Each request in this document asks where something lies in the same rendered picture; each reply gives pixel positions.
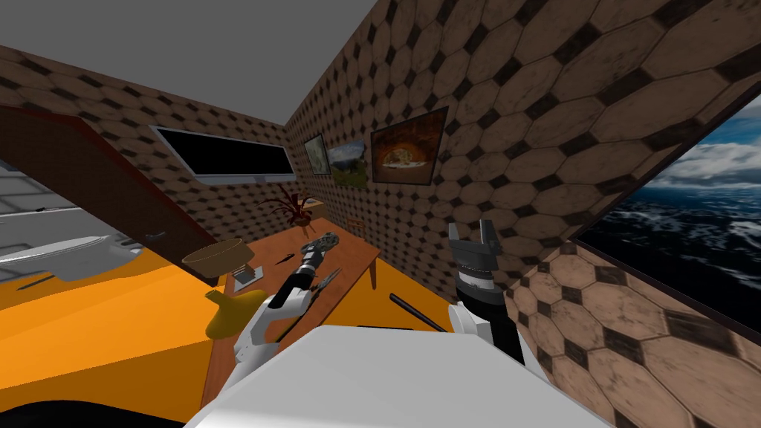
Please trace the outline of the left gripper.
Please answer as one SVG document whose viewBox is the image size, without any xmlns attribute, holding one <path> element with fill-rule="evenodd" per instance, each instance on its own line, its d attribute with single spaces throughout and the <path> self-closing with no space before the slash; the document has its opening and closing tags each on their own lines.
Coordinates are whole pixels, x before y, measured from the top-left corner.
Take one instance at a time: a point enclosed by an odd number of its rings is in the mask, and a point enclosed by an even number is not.
<svg viewBox="0 0 761 428">
<path fill-rule="evenodd" d="M 324 255 L 325 252 L 336 247 L 339 244 L 339 236 L 336 233 L 328 232 L 315 239 L 304 244 L 300 248 L 300 252 L 305 258 L 314 258 L 316 254 Z"/>
</svg>

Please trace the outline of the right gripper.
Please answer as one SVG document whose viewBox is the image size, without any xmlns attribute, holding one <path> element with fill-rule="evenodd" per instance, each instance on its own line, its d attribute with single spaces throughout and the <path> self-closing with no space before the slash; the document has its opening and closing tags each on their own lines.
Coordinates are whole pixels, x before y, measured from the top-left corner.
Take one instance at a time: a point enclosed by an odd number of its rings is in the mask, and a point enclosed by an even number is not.
<svg viewBox="0 0 761 428">
<path fill-rule="evenodd" d="M 471 270 L 498 270 L 497 257 L 502 254 L 502 247 L 493 221 L 481 219 L 479 231 L 482 242 L 459 240 L 456 223 L 448 224 L 448 239 L 454 262 L 458 267 Z"/>
</svg>

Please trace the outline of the brown wooden table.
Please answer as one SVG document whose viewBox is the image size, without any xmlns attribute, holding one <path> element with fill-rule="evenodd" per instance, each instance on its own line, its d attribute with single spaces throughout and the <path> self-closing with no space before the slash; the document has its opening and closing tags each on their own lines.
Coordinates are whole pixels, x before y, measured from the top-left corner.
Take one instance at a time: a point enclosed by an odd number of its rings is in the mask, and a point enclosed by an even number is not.
<svg viewBox="0 0 761 428">
<path fill-rule="evenodd" d="M 250 265 L 254 268 L 261 265 L 264 274 L 263 279 L 255 282 L 251 287 L 265 290 L 272 295 L 278 291 L 288 275 L 298 267 L 302 258 L 299 254 L 300 247 L 327 232 L 334 232 L 339 236 L 338 246 L 327 252 L 324 262 L 317 269 L 317 275 L 319 279 L 322 279 L 338 268 L 342 270 L 326 286 L 306 315 L 282 339 L 276 355 L 312 329 L 323 324 L 326 317 L 368 269 L 371 271 L 371 283 L 374 281 L 375 262 L 380 254 L 379 249 L 324 218 L 313 220 L 310 225 L 314 230 L 309 229 L 308 237 L 302 228 L 292 227 L 248 244 L 255 253 Z M 298 257 L 276 265 L 289 253 L 294 253 Z M 275 340 L 291 323 L 291 319 L 275 320 L 265 332 L 266 342 Z M 233 345 L 238 338 L 239 334 L 236 334 L 213 342 L 201 406 L 216 398 L 231 374 L 235 366 Z"/>
</svg>

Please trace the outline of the red potted plant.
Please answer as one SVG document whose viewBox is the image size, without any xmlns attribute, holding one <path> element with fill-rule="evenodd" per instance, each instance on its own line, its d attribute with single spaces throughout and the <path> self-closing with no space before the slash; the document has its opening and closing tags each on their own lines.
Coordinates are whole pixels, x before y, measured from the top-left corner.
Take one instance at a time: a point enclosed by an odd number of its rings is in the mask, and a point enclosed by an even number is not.
<svg viewBox="0 0 761 428">
<path fill-rule="evenodd" d="M 309 194 L 300 196 L 298 192 L 289 192 L 281 184 L 277 183 L 277 187 L 281 192 L 281 195 L 276 198 L 268 198 L 259 202 L 256 206 L 260 207 L 266 204 L 274 205 L 274 209 L 271 214 L 281 213 L 287 217 L 289 225 L 295 225 L 302 229 L 311 228 L 312 221 L 316 218 L 314 214 L 314 208 L 317 207 L 317 202 L 311 199 Z"/>
</svg>

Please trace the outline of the grey square plate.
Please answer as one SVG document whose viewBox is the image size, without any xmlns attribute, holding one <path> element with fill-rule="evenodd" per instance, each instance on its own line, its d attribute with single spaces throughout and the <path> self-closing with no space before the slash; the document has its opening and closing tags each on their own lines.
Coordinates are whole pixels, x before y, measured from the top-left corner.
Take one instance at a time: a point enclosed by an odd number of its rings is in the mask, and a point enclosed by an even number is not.
<svg viewBox="0 0 761 428">
<path fill-rule="evenodd" d="M 263 277 L 263 267 L 251 267 L 250 265 L 245 265 L 233 271 L 232 276 L 235 279 L 233 292 L 238 293 Z"/>
</svg>

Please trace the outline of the landscape picture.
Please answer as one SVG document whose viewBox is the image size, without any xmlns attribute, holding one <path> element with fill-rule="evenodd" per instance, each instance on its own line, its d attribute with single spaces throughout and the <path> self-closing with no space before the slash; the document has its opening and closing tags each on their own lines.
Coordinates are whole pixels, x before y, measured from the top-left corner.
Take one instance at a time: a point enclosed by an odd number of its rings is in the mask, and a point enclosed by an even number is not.
<svg viewBox="0 0 761 428">
<path fill-rule="evenodd" d="M 362 140 L 355 140 L 328 150 L 331 175 L 339 187 L 367 188 L 366 146 Z"/>
</svg>

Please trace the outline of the small green framed picture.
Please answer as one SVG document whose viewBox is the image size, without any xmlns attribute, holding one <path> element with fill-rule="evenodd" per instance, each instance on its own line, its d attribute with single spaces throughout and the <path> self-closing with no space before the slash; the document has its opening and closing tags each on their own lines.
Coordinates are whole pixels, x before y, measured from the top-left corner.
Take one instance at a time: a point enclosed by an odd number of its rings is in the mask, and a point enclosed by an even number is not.
<svg viewBox="0 0 761 428">
<path fill-rule="evenodd" d="M 311 171 L 314 175 L 330 175 L 331 167 L 321 134 L 317 134 L 304 144 Z"/>
</svg>

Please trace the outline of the black rod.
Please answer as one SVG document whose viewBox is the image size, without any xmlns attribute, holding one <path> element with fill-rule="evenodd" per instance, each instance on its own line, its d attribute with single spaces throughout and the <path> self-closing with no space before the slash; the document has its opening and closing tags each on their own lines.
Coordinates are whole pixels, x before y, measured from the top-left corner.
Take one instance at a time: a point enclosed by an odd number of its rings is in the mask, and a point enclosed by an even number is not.
<svg viewBox="0 0 761 428">
<path fill-rule="evenodd" d="M 422 312 L 420 312 L 418 309 L 414 308 L 412 305 L 410 305 L 408 302 L 404 301 L 399 296 L 390 293 L 389 299 L 394 302 L 397 306 L 405 310 L 407 313 L 413 315 L 416 319 L 420 320 L 423 324 L 433 328 L 435 331 L 440 332 L 447 332 L 447 330 L 443 327 L 441 327 L 439 324 L 435 323 L 434 320 L 431 318 L 425 316 Z"/>
</svg>

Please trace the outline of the orange cave framed picture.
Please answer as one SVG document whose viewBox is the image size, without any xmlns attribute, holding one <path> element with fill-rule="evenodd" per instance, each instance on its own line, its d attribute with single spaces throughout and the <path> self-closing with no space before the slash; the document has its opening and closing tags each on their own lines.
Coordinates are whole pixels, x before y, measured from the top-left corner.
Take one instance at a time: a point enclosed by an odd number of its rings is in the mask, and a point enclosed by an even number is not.
<svg viewBox="0 0 761 428">
<path fill-rule="evenodd" d="M 370 134 L 372 180 L 430 185 L 444 133 L 446 106 Z"/>
</svg>

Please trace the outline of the tan bowl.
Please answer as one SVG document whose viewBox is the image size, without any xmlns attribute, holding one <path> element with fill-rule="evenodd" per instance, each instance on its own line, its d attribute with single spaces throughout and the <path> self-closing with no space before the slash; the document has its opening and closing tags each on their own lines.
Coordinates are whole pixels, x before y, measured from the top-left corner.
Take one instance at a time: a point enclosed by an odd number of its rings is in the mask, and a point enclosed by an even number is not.
<svg viewBox="0 0 761 428">
<path fill-rule="evenodd" d="M 254 256 L 241 239 L 228 239 L 191 253 L 182 263 L 205 278 L 213 278 L 243 268 Z"/>
</svg>

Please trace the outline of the yellow vase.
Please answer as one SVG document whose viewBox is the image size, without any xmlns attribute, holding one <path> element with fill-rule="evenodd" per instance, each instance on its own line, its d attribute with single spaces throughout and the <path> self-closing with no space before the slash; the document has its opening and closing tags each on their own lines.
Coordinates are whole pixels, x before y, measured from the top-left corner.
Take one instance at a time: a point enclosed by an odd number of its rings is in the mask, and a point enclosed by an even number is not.
<svg viewBox="0 0 761 428">
<path fill-rule="evenodd" d="M 211 340 L 221 340 L 240 334 L 268 295 L 263 290 L 252 290 L 239 296 L 211 290 L 205 298 L 218 306 L 205 335 Z"/>
</svg>

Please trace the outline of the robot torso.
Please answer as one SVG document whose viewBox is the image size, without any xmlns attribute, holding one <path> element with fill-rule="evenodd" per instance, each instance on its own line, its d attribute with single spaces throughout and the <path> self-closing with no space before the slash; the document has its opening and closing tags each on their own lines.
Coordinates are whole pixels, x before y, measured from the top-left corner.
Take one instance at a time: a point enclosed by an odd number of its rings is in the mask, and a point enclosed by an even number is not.
<svg viewBox="0 0 761 428">
<path fill-rule="evenodd" d="M 611 428 L 473 334 L 323 325 L 185 428 Z"/>
</svg>

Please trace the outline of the large sea and sky picture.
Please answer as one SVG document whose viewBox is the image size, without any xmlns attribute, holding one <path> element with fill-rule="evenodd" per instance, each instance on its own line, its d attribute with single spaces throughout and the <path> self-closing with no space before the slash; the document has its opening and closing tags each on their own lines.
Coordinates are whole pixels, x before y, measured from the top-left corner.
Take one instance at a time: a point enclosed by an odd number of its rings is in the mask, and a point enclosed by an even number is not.
<svg viewBox="0 0 761 428">
<path fill-rule="evenodd" d="M 576 241 L 761 343 L 761 85 Z"/>
</svg>

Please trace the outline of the dark brown door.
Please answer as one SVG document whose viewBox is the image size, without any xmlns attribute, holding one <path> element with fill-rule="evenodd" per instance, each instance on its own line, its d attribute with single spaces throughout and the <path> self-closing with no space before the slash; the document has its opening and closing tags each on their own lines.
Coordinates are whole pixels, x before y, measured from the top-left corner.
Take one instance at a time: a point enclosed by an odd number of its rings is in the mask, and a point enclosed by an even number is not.
<svg viewBox="0 0 761 428">
<path fill-rule="evenodd" d="M 216 285 L 183 263 L 216 240 L 81 118 L 0 105 L 0 160 Z"/>
</svg>

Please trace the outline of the black wall television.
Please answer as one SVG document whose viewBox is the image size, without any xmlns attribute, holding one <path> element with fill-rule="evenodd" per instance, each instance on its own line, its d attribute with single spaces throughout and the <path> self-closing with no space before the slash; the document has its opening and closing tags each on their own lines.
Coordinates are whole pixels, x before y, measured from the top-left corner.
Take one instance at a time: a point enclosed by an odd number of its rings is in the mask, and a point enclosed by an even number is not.
<svg viewBox="0 0 761 428">
<path fill-rule="evenodd" d="M 283 146 L 162 126 L 150 129 L 202 184 L 266 184 L 297 179 Z"/>
</svg>

